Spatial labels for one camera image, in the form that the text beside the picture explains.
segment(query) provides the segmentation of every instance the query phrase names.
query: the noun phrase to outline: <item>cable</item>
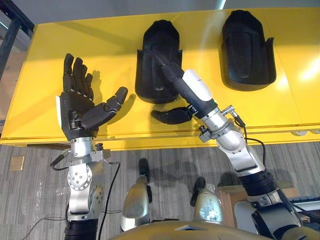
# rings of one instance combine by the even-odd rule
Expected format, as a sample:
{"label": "cable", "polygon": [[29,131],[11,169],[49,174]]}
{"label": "cable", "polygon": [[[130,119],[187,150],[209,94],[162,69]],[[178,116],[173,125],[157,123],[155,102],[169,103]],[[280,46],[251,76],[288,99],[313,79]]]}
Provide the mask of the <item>cable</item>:
{"label": "cable", "polygon": [[54,170],[54,171],[62,171],[62,170],[65,170],[65,169],[68,169],[69,167],[66,166],[66,167],[63,167],[63,168],[56,168],[55,166],[60,163],[64,158],[65,158],[66,155],[64,154],[60,154],[55,160],[53,160],[50,164],[50,167]]}
{"label": "cable", "polygon": [[112,179],[112,182],[111,182],[111,185],[110,185],[110,188],[109,188],[108,197],[107,197],[106,203],[105,203],[105,212],[104,212],[103,219],[102,219],[102,222],[101,222],[101,225],[100,225],[98,240],[101,239],[102,228],[103,228],[103,226],[104,226],[104,222],[105,222],[105,219],[106,219],[106,216],[107,216],[107,210],[108,210],[108,203],[109,203],[109,199],[110,199],[110,193],[111,193],[112,187],[113,187],[113,185],[114,185],[115,179],[116,179],[116,177],[117,177],[117,174],[118,174],[118,172],[119,172],[119,169],[120,169],[120,162],[118,163],[118,167],[117,167],[117,169],[116,169],[116,171],[115,171],[115,174],[114,174],[114,176],[113,176],[113,179]]}
{"label": "cable", "polygon": [[122,210],[110,210],[110,211],[107,211],[106,213],[107,214],[118,214],[118,213],[121,213]]}
{"label": "cable", "polygon": [[25,240],[27,239],[27,237],[29,237],[30,233],[32,232],[32,230],[37,226],[38,223],[40,223],[42,220],[50,220],[50,221],[64,221],[66,220],[65,218],[61,218],[59,216],[47,216],[47,217],[44,217],[44,218],[41,218],[40,220],[38,220],[34,225],[33,227],[30,229],[30,231],[27,233],[27,235],[22,238],[21,240]]}
{"label": "cable", "polygon": [[266,167],[266,147],[265,147],[265,144],[262,141],[255,139],[255,138],[246,137],[245,139],[251,140],[251,141],[256,141],[262,145],[262,148],[263,148],[262,164],[264,165],[264,167]]}
{"label": "cable", "polygon": [[246,125],[241,125],[236,119],[234,119],[234,123],[235,123],[239,128],[243,128],[245,143],[248,143],[248,141],[247,141],[247,129],[246,129]]}
{"label": "cable", "polygon": [[298,206],[298,205],[296,205],[296,204],[294,204],[294,203],[291,203],[291,205],[292,205],[293,207],[295,207],[296,209],[299,209],[299,210],[303,213],[303,215],[306,215],[307,217],[313,219],[313,220],[316,221],[318,224],[320,223],[320,218],[317,217],[316,215],[312,214],[311,212],[309,212],[309,211],[307,211],[307,210],[304,210],[302,207],[300,207],[300,206]]}

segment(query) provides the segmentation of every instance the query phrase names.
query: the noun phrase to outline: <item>robotic arm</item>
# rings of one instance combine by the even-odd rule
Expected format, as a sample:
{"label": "robotic arm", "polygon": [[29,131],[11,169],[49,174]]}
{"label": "robotic arm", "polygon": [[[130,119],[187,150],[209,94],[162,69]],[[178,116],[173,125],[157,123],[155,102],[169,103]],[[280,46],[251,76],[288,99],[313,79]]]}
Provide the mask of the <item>robotic arm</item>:
{"label": "robotic arm", "polygon": [[[93,76],[80,58],[67,54],[64,59],[63,92],[56,97],[58,121],[71,148],[52,163],[55,171],[68,169],[70,186],[67,210],[66,240],[95,240],[98,218],[105,191],[105,170],[101,161],[110,157],[110,150],[95,145],[99,126],[112,119],[124,103],[128,90],[120,87],[114,96],[95,106],[91,88]],[[71,153],[67,167],[55,166]]]}
{"label": "robotic arm", "polygon": [[[254,149],[247,145],[241,129],[234,125],[236,121],[239,126],[245,126],[235,108],[228,106],[221,111],[205,83],[192,69],[183,71],[160,52],[153,51],[149,54],[158,60],[164,75],[189,103],[187,107],[178,107],[166,112],[152,111],[151,115],[167,124],[189,121],[192,115],[203,122],[199,128],[199,138],[203,142],[215,139],[219,149],[229,158],[247,192],[248,201],[256,209],[252,219],[259,234],[281,239],[286,231],[301,227],[300,219],[290,202],[278,188]],[[227,114],[231,114],[234,121],[227,119]]]}

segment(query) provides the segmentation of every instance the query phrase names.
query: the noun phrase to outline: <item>gray carpet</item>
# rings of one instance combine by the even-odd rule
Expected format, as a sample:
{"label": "gray carpet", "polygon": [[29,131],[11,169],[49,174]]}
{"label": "gray carpet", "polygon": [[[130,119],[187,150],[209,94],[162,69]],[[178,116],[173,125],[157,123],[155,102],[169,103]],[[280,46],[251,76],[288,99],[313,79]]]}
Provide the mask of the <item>gray carpet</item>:
{"label": "gray carpet", "polygon": [[[262,154],[260,146],[254,148]],[[52,171],[49,167],[59,154],[58,150],[0,145],[1,239],[20,240],[40,218],[64,216],[70,193],[67,171]],[[24,169],[9,171],[11,157],[21,155],[25,156]],[[203,176],[212,189],[239,183],[227,157],[216,147],[115,151],[111,157],[121,161],[121,167],[109,211],[121,210],[128,189],[138,177],[140,158],[147,158],[151,169],[151,219],[191,220],[189,201],[198,176]],[[275,179],[291,182],[301,196],[320,195],[320,142],[267,145],[266,166]],[[105,165],[107,186],[116,168]],[[64,221],[44,220],[28,239],[62,240],[65,226]],[[120,213],[108,214],[102,239],[120,231]]]}

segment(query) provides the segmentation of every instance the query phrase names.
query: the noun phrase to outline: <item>yellow table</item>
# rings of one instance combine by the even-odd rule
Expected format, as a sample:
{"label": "yellow table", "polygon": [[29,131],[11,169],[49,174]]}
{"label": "yellow table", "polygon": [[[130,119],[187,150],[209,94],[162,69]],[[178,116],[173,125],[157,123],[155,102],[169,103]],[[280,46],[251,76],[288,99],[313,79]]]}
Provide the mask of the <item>yellow table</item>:
{"label": "yellow table", "polygon": [[[155,21],[166,19],[180,34],[183,69],[195,69],[221,109],[232,104],[247,124],[250,137],[266,143],[319,141],[320,134],[320,8],[250,9],[264,35],[274,37],[276,81],[264,89],[243,92],[222,83],[219,49],[222,26],[232,10],[208,10],[107,17],[39,24],[5,121],[1,144],[64,143],[57,121],[56,100],[63,89],[66,53],[81,57],[94,78],[96,104],[120,86],[128,98],[118,115],[99,129],[98,141],[112,150],[215,146],[199,139],[195,119],[166,125],[151,110],[185,106],[179,98],[165,105],[140,100],[135,94],[137,49]],[[291,132],[309,131],[304,136]]]}

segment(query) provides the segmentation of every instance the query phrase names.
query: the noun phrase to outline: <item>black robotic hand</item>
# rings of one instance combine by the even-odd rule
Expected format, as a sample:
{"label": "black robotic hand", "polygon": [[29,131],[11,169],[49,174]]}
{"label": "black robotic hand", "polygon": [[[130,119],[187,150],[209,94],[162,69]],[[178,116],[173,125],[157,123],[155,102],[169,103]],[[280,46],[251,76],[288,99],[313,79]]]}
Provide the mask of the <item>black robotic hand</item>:
{"label": "black robotic hand", "polygon": [[95,106],[91,88],[93,76],[81,58],[67,53],[63,67],[63,92],[60,95],[61,128],[71,141],[76,138],[96,137],[99,126],[112,119],[124,103],[128,89],[120,87],[114,96]]}

